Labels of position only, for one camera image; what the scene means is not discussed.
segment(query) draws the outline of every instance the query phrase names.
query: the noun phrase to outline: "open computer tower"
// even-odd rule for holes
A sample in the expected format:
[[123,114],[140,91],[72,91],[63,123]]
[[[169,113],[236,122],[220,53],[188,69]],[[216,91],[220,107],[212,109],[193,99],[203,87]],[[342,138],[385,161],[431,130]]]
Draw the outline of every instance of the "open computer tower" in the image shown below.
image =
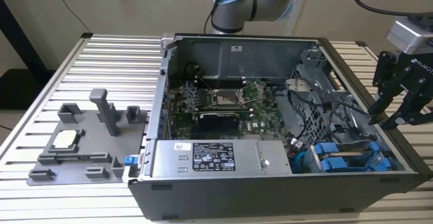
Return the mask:
[[128,187],[151,220],[362,211],[431,171],[322,38],[176,34]]

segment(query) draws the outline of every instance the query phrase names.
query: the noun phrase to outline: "floor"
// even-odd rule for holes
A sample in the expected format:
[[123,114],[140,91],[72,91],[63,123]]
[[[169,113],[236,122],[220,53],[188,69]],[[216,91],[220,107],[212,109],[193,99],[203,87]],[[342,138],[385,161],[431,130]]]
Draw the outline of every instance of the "floor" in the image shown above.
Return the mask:
[[[0,125],[13,129],[24,113],[25,111],[20,110],[0,110]],[[0,144],[2,144],[9,133],[9,130],[0,127]]]

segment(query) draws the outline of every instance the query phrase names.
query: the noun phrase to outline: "sticker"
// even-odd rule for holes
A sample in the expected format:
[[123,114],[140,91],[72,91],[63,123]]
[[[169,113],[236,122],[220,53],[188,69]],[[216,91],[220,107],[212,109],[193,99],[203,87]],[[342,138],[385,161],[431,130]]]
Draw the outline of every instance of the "sticker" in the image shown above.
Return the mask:
[[235,171],[232,143],[193,143],[193,171]]
[[191,150],[191,143],[175,143],[175,151],[189,151]]
[[295,147],[300,148],[302,147],[302,142],[298,141],[298,143],[295,143]]
[[242,52],[242,46],[231,46],[232,52]]

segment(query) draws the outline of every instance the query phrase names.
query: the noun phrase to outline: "aluminum extrusion table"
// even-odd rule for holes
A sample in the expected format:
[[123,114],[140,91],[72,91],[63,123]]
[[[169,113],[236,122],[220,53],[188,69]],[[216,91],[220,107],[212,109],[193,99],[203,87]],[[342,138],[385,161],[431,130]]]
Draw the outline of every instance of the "aluminum extrusion table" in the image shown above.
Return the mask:
[[[369,92],[377,57],[355,42],[331,42]],[[0,146],[0,221],[10,223],[149,223],[124,183],[28,186],[25,179],[58,121],[65,102],[96,109],[92,88],[105,88],[117,109],[137,105],[149,113],[160,61],[160,37],[95,34],[81,38],[45,89]],[[398,108],[398,96],[387,113]],[[433,169],[433,126],[399,126]],[[393,194],[362,213],[196,220],[197,223],[433,223],[433,181]]]

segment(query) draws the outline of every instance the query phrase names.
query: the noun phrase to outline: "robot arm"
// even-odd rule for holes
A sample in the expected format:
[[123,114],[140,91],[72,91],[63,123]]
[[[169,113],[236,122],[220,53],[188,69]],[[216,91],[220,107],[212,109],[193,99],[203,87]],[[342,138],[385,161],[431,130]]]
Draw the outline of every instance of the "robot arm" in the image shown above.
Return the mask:
[[274,21],[288,14],[291,0],[214,0],[214,33],[234,34],[246,21]]
[[394,129],[406,122],[433,121],[433,113],[419,112],[433,98],[433,13],[398,18],[386,38],[402,52],[382,51],[378,56],[373,78],[378,97],[369,113],[381,114],[406,89],[399,108],[382,124],[383,129]]

